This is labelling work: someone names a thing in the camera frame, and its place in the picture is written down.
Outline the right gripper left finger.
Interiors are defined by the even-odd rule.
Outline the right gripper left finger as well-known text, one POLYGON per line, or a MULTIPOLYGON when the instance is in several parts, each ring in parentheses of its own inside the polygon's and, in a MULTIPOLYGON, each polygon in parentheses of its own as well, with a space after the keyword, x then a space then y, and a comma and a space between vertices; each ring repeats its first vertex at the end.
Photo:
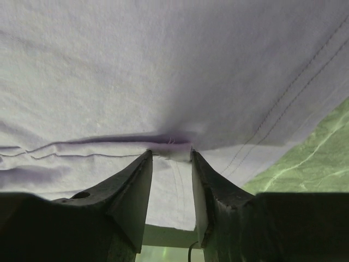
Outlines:
POLYGON ((116 225, 136 251, 142 247, 153 173, 148 150, 126 168, 71 198, 53 202, 99 211, 116 225))

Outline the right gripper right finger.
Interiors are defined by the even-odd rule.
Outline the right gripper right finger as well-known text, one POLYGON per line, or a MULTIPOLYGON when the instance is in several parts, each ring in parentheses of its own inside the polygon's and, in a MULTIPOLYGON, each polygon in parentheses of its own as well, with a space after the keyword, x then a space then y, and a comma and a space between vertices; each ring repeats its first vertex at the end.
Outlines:
POLYGON ((219 215, 215 205, 222 204, 225 211, 236 210, 254 195, 216 172, 195 150, 191 151, 191 163, 196 231, 200 247, 205 248, 218 223, 219 215))

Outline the lavender t shirt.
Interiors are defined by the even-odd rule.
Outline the lavender t shirt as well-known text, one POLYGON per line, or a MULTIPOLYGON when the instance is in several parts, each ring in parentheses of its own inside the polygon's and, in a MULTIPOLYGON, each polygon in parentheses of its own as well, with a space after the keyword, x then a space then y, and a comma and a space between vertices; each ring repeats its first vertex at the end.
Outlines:
POLYGON ((152 150, 146 222, 191 231, 191 150, 241 186, 347 97, 348 1, 1 1, 3 192, 152 150))

